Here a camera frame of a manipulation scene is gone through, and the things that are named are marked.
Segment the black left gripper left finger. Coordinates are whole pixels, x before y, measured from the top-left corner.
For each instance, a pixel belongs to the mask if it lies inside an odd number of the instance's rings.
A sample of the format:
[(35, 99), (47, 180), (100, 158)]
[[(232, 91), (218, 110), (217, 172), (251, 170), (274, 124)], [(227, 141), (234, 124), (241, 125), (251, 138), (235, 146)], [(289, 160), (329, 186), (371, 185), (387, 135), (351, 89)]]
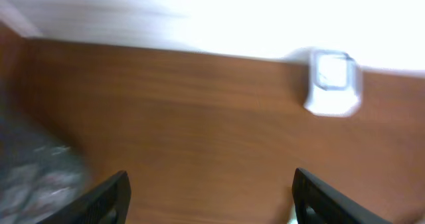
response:
[(130, 200), (128, 173), (119, 171), (39, 224), (124, 224)]

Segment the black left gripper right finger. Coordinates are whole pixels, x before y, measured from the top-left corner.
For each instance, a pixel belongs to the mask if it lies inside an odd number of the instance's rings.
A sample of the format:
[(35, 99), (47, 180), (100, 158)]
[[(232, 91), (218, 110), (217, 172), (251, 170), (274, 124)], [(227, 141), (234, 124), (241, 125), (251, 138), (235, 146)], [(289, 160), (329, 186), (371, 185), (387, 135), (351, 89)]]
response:
[(297, 168), (292, 183), (294, 221), (299, 224), (389, 224), (306, 169)]

